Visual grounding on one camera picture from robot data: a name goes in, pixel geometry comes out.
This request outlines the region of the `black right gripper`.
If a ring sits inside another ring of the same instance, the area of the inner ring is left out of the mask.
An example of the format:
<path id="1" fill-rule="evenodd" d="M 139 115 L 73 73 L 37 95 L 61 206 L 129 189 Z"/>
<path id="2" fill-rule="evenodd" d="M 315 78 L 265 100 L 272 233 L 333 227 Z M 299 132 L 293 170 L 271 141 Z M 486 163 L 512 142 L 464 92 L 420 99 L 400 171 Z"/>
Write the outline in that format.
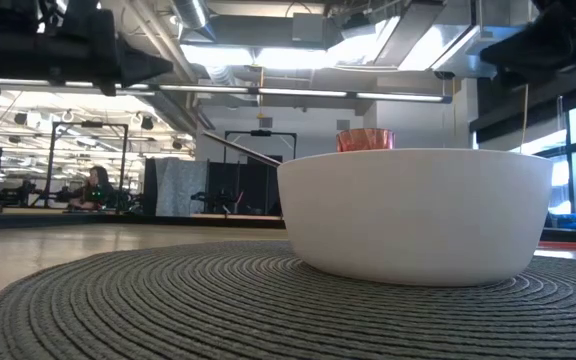
<path id="1" fill-rule="evenodd" d="M 535 1 L 537 18 L 479 56 L 501 86 L 540 84 L 576 69 L 576 0 Z"/>

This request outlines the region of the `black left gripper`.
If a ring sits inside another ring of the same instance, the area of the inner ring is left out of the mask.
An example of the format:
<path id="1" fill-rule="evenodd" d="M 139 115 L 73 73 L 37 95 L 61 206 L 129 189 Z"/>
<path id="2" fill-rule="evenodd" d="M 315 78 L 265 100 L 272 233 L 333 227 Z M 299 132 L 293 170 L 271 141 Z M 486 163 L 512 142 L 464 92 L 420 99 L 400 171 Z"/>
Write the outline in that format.
<path id="1" fill-rule="evenodd" d="M 114 16 L 99 8 L 0 8 L 0 94 L 3 79 L 46 81 L 55 86 L 89 82 L 114 96 L 172 72 L 173 63 L 115 37 Z"/>

